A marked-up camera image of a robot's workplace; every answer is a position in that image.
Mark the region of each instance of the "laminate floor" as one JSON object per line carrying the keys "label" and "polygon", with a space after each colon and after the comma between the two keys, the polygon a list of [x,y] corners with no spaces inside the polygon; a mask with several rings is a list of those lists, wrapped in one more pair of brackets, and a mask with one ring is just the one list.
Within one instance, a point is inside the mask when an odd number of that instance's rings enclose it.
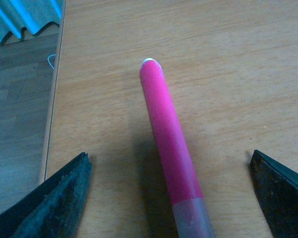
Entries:
{"label": "laminate floor", "polygon": [[57,39],[0,46],[0,213],[39,183]]}

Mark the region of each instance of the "cable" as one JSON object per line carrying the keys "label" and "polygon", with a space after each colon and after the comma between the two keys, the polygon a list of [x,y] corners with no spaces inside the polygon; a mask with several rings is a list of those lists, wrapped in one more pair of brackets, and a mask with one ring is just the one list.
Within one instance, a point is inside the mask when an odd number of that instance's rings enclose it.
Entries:
{"label": "cable", "polygon": [[54,66],[51,64],[51,62],[50,62],[50,57],[52,57],[52,56],[56,56],[56,55],[50,55],[49,57],[48,57],[48,63],[49,63],[49,65],[54,69]]}

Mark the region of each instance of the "black metal tool tip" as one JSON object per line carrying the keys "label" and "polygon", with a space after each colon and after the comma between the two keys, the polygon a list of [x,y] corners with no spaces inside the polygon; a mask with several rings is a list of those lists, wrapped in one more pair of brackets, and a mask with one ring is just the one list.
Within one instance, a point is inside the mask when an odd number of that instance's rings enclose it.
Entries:
{"label": "black metal tool tip", "polygon": [[81,153],[0,215],[0,238],[65,238],[75,233],[91,163]]}
{"label": "black metal tool tip", "polygon": [[255,150],[250,169],[255,193],[276,238],[298,238],[298,174]]}

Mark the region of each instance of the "wooden table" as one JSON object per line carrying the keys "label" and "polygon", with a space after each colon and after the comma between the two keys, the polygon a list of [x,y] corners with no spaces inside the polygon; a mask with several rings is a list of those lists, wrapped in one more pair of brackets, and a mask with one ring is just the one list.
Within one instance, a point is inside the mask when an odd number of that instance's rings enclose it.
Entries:
{"label": "wooden table", "polygon": [[258,149],[298,172],[298,0],[65,5],[42,174],[89,154],[77,237],[177,236],[139,80],[147,57],[164,70],[217,237],[271,237],[248,165]]}

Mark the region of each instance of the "pink marker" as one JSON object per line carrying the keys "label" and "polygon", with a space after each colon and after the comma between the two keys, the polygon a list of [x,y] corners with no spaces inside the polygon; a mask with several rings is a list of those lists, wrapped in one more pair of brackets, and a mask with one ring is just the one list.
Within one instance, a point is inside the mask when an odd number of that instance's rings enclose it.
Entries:
{"label": "pink marker", "polygon": [[162,68],[145,59],[140,79],[180,238],[214,238],[197,176]]}

